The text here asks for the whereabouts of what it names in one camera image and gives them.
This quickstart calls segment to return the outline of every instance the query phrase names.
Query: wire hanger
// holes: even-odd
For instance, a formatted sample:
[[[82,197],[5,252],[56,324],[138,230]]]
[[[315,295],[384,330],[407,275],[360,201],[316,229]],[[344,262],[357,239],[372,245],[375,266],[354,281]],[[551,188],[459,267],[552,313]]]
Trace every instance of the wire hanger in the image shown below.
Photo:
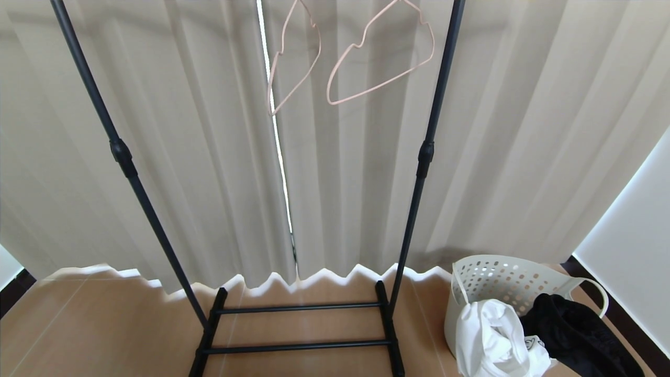
[[[401,74],[397,75],[396,77],[390,78],[389,80],[386,80],[385,82],[383,82],[383,83],[381,83],[381,84],[375,85],[374,87],[372,87],[372,88],[370,88],[370,89],[367,89],[367,90],[362,91],[362,92],[360,92],[360,93],[358,93],[358,94],[349,96],[349,97],[347,97],[347,98],[339,99],[339,100],[337,100],[337,101],[332,101],[332,100],[330,99],[330,85],[332,84],[333,78],[335,77],[335,74],[337,73],[337,70],[340,69],[340,65],[342,64],[342,61],[344,61],[344,59],[345,59],[346,56],[349,54],[349,52],[351,51],[352,48],[355,47],[355,48],[359,49],[359,48],[363,47],[363,45],[365,44],[365,37],[366,37],[366,35],[367,35],[367,33],[368,33],[368,29],[370,28],[370,25],[372,25],[373,22],[375,22],[378,18],[380,18],[380,16],[381,16],[382,14],[386,13],[386,11],[388,11],[392,6],[394,6],[396,3],[399,3],[399,2],[404,2],[404,3],[406,3],[407,5],[409,5],[410,7],[414,8],[414,10],[416,10],[417,12],[419,12],[419,24],[421,24],[421,25],[427,25],[427,26],[428,26],[428,30],[430,31],[430,38],[433,40],[433,50],[431,51],[430,56],[428,57],[428,59],[424,60],[423,62],[420,62],[419,64],[415,65],[414,67],[411,67],[410,69],[406,70],[405,72],[402,72]],[[389,84],[389,83],[391,83],[392,81],[397,80],[398,78],[401,78],[402,76],[405,76],[406,74],[412,72],[412,71],[415,70],[416,68],[419,68],[420,66],[422,66],[422,65],[424,65],[424,64],[426,64],[426,63],[428,63],[428,62],[433,58],[433,55],[434,55],[434,54],[435,54],[435,36],[433,35],[433,28],[430,27],[430,23],[429,23],[428,21],[424,21],[424,20],[423,20],[423,12],[420,10],[420,8],[418,8],[416,5],[414,5],[414,4],[413,4],[412,2],[410,2],[409,0],[393,0],[393,1],[390,2],[386,7],[384,7],[384,9],[382,9],[381,11],[379,11],[379,13],[377,13],[377,14],[376,14],[376,15],[375,15],[375,16],[368,22],[367,25],[365,25],[365,29],[363,30],[363,38],[362,38],[362,40],[360,41],[360,44],[352,43],[351,45],[349,45],[349,47],[347,47],[346,50],[344,51],[344,53],[340,56],[340,59],[339,59],[339,60],[337,61],[337,63],[335,64],[335,67],[333,67],[333,70],[332,70],[332,72],[330,73],[330,78],[328,79],[328,86],[326,87],[326,98],[327,98],[327,100],[328,100],[328,103],[331,104],[331,105],[339,105],[339,104],[341,104],[341,103],[343,103],[343,102],[347,102],[347,101],[349,101],[350,99],[354,99],[354,98],[360,97],[360,96],[362,96],[362,95],[366,95],[366,94],[368,94],[368,93],[370,93],[370,92],[372,92],[372,91],[375,91],[375,90],[377,90],[377,89],[383,87],[384,85]]]
[[[316,29],[316,33],[319,36],[319,52],[316,54],[316,58],[314,58],[314,61],[312,62],[312,65],[310,66],[310,69],[307,71],[305,76],[296,84],[296,86],[289,92],[289,94],[280,102],[277,107],[275,108],[274,111],[272,111],[271,104],[270,104],[270,92],[272,90],[272,82],[275,80],[275,71],[277,69],[277,60],[280,56],[284,55],[284,36],[286,35],[286,26],[289,24],[289,19],[291,19],[291,15],[293,14],[293,10],[295,9],[295,6],[297,5],[297,2],[300,1],[302,6],[305,8],[305,11],[307,11],[307,15],[310,17],[310,26],[314,29]],[[305,81],[307,80],[307,77],[312,73],[312,69],[314,68],[314,65],[316,64],[316,61],[319,60],[319,56],[321,56],[321,31],[319,30],[319,27],[316,25],[316,23],[312,19],[312,12],[310,12],[310,9],[307,8],[307,5],[303,2],[303,0],[294,0],[293,5],[291,5],[291,10],[289,10],[289,14],[286,15],[286,20],[284,21],[284,27],[281,29],[281,49],[280,51],[277,51],[275,53],[275,57],[272,59],[272,67],[270,68],[270,77],[268,78],[267,81],[267,112],[270,115],[275,115],[281,106],[286,102],[286,100],[289,99],[293,95],[293,92],[297,90],[297,88]]]

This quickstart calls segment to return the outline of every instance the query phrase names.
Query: clothes rack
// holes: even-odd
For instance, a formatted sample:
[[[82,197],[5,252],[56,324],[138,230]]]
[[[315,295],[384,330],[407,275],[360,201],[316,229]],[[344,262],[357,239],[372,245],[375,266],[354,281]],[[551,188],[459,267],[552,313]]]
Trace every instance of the clothes rack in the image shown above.
[[[63,0],[51,0],[54,13],[58,20],[58,24],[63,32],[63,36],[70,49],[70,53],[74,59],[75,65],[84,82],[84,86],[88,91],[90,100],[95,107],[100,122],[102,123],[105,132],[109,138],[109,145],[112,155],[116,162],[119,163],[123,174],[128,178],[130,185],[137,196],[140,206],[142,207],[151,228],[153,229],[156,238],[158,239],[163,252],[170,262],[170,266],[175,272],[179,283],[182,285],[186,297],[188,298],[193,310],[202,324],[203,332],[200,340],[200,345],[195,352],[195,358],[190,370],[190,376],[201,376],[204,372],[205,365],[209,355],[215,354],[245,354],[251,352],[276,352],[276,351],[296,351],[302,349],[323,349],[323,348],[341,348],[341,347],[368,347],[368,346],[386,346],[391,360],[391,371],[394,377],[401,377],[405,375],[403,361],[400,354],[398,339],[393,326],[393,311],[398,300],[400,291],[400,284],[402,283],[403,271],[405,269],[405,262],[407,261],[407,254],[409,252],[409,244],[411,241],[414,223],[419,210],[419,202],[421,200],[421,193],[423,191],[423,184],[428,175],[428,167],[433,159],[435,150],[434,138],[435,131],[438,126],[438,119],[440,117],[440,109],[442,108],[442,101],[449,78],[449,71],[451,69],[452,60],[454,58],[454,51],[456,49],[456,40],[458,39],[458,31],[463,16],[463,8],[465,0],[454,0],[452,13],[447,32],[446,45],[442,55],[442,63],[440,66],[440,73],[438,74],[438,81],[435,85],[435,95],[433,97],[433,104],[431,107],[430,118],[426,130],[425,139],[419,150],[419,164],[417,166],[416,181],[412,194],[409,214],[407,216],[407,225],[405,227],[405,235],[400,251],[398,261],[398,268],[391,291],[391,300],[387,299],[386,288],[382,281],[375,284],[375,292],[377,300],[367,303],[336,303],[325,305],[298,305],[298,306],[282,306],[282,307],[251,307],[239,309],[223,309],[227,291],[221,287],[219,288],[209,317],[207,317],[198,303],[193,289],[186,278],[184,269],[179,263],[177,256],[172,249],[172,245],[163,230],[160,220],[153,209],[153,205],[149,200],[146,190],[139,179],[137,169],[132,161],[132,154],[130,149],[125,145],[121,137],[119,137],[114,123],[107,111],[105,102],[98,90],[98,87],[90,71],[86,57],[77,39],[76,32],[70,21],[67,9]],[[375,340],[356,340],[356,341],[332,341],[324,343],[298,343],[298,344],[278,344],[278,345],[258,345],[247,347],[216,347],[212,346],[214,333],[218,326],[218,321],[222,315],[229,314],[243,314],[243,313],[264,313],[264,312],[281,312],[281,311],[309,311],[309,310],[330,310],[330,309],[355,309],[355,308],[369,308],[378,307],[381,314],[381,322],[384,329],[384,339]]]

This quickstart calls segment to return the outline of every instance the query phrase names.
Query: white plastic basket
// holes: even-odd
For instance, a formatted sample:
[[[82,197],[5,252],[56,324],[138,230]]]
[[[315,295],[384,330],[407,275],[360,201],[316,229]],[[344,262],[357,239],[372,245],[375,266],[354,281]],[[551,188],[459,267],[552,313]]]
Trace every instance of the white plastic basket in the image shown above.
[[[528,260],[498,255],[476,255],[454,263],[452,287],[449,291],[444,336],[449,349],[456,349],[456,320],[468,303],[498,299],[512,305],[518,316],[533,307],[541,293],[560,294],[572,300],[570,292],[588,281],[602,294],[600,318],[605,316],[609,300],[605,290],[591,279],[573,278],[547,266]]]

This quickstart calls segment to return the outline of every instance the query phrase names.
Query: floor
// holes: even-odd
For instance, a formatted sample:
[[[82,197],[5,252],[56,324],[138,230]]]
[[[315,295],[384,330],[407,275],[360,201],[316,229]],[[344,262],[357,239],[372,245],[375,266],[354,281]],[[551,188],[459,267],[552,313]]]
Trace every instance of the floor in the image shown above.
[[[395,273],[383,280],[387,291]],[[443,335],[448,274],[404,279],[394,317],[407,376],[458,376]],[[346,284],[328,276],[291,288],[271,278],[250,290],[233,280],[226,307],[376,300],[374,280],[354,270]],[[208,312],[215,290],[195,285]],[[594,305],[583,291],[577,301]],[[37,282],[0,321],[0,375],[187,376],[202,328],[183,296],[166,296],[142,277],[78,269]],[[215,345],[335,341],[383,337],[379,310],[339,309],[223,316]],[[647,376],[653,376],[632,348]],[[385,347],[210,357],[205,376],[390,376]],[[576,376],[558,365],[546,376]]]

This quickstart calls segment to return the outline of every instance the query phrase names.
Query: curtain fold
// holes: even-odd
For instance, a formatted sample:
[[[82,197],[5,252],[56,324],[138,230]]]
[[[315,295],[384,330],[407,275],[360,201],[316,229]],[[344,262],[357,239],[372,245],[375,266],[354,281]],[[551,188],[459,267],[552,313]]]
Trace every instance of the curtain fold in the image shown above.
[[[293,281],[255,1],[66,5],[189,279]],[[179,289],[51,5],[2,2],[0,46],[1,243],[38,278],[109,263]]]
[[[263,1],[271,55],[291,3]],[[277,114],[299,271],[382,272],[398,258],[452,4],[415,1],[438,41],[429,64],[332,107],[330,69],[388,1],[306,3],[321,58]],[[318,49],[295,12],[278,99]],[[408,265],[449,268],[481,252],[567,259],[670,124],[669,24],[662,1],[468,0]],[[427,30],[399,2],[345,60],[333,98],[429,53]]]

